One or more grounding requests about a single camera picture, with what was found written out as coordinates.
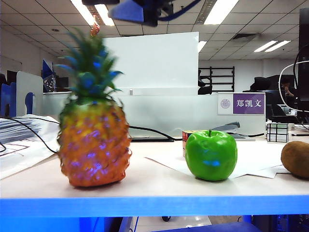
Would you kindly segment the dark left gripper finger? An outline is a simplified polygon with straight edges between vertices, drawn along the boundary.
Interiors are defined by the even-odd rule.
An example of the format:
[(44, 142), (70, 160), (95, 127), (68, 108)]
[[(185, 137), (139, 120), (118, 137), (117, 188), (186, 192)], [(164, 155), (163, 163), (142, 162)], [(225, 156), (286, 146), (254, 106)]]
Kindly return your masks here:
[(135, 23), (144, 22), (143, 8), (136, 2), (122, 2), (108, 12), (108, 16), (115, 20)]

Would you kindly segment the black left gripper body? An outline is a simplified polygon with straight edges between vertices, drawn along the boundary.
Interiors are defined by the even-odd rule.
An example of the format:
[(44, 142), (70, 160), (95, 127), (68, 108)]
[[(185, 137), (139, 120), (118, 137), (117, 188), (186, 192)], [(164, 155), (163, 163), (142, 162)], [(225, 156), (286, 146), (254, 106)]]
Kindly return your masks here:
[(136, 0), (141, 7), (142, 25), (157, 26), (158, 20), (164, 12), (167, 16), (174, 14), (174, 7), (171, 0)]

